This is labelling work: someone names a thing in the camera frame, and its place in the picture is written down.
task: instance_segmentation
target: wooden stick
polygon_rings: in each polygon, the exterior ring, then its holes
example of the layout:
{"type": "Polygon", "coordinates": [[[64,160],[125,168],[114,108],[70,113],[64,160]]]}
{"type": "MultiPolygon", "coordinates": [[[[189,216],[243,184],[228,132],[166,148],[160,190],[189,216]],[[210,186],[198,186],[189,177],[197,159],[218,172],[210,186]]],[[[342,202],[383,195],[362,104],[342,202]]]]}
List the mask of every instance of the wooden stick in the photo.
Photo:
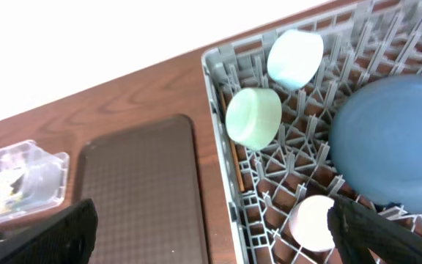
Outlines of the wooden stick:
{"type": "MultiPolygon", "coordinates": [[[[227,106],[226,101],[224,100],[224,94],[222,90],[219,90],[219,96],[221,97],[221,102],[223,104],[224,116],[226,116],[227,106]]],[[[245,191],[245,186],[243,185],[242,172],[240,172],[239,160],[237,158],[237,151],[234,142],[231,140],[231,151],[232,157],[234,160],[235,171],[237,172],[237,182],[239,183],[239,190],[241,192],[245,191]]]]}

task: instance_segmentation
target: wooden table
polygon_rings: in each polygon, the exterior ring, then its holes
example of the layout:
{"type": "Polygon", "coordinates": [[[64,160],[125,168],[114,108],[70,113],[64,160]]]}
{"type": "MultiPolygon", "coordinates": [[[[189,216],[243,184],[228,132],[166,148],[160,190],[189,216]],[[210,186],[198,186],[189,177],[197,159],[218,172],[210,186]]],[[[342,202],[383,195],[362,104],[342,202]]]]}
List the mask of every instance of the wooden table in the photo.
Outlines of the wooden table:
{"type": "MultiPolygon", "coordinates": [[[[185,114],[193,120],[195,128],[201,199],[211,262],[235,263],[201,55],[206,49],[221,43],[296,21],[347,2],[352,1],[325,4],[2,120],[0,147],[33,139],[50,153],[68,153],[71,161],[67,196],[63,204],[66,207],[75,200],[73,193],[78,156],[87,142],[173,114],[185,114]]],[[[59,209],[0,226],[0,230],[34,223],[59,209]]]]}

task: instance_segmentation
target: transparent box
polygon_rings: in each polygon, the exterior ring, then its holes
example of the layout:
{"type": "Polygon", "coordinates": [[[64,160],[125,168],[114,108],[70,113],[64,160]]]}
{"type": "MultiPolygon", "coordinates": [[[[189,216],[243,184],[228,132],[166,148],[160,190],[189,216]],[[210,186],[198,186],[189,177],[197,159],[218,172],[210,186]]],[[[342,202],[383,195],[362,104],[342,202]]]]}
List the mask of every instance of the transparent box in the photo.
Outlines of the transparent box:
{"type": "Polygon", "coordinates": [[[69,155],[50,154],[33,140],[0,149],[0,223],[60,205],[69,155]]]}

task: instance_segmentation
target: plastic bin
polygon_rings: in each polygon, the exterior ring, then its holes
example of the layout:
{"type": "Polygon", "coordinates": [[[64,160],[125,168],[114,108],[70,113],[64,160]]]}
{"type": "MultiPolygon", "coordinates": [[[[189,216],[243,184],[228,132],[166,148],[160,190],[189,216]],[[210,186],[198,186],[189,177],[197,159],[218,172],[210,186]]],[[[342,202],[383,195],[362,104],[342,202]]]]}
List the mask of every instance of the plastic bin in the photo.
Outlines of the plastic bin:
{"type": "Polygon", "coordinates": [[[69,155],[51,155],[27,140],[0,149],[0,223],[64,200],[69,155]]]}
{"type": "Polygon", "coordinates": [[[338,263],[336,249],[316,254],[290,234],[291,208],[312,194],[342,194],[422,235],[422,215],[375,206],[344,182],[327,155],[330,124],[353,92],[386,76],[422,74],[422,1],[347,4],[210,49],[202,64],[239,263],[338,263]],[[288,29],[318,32],[325,46],[317,74],[292,92],[266,72],[272,44],[288,29]],[[274,89],[283,118],[278,135],[263,150],[237,145],[236,169],[221,98],[228,103],[243,87],[274,89]]]}

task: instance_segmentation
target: blue plate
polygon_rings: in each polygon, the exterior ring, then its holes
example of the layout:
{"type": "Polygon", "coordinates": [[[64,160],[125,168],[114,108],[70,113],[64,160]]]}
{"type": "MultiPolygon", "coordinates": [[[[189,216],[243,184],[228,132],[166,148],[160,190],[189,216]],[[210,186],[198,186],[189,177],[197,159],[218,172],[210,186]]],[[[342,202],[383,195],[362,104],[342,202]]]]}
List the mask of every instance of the blue plate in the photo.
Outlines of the blue plate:
{"type": "Polygon", "coordinates": [[[336,169],[357,192],[422,213],[422,76],[384,78],[356,92],[329,141],[336,169]]]}

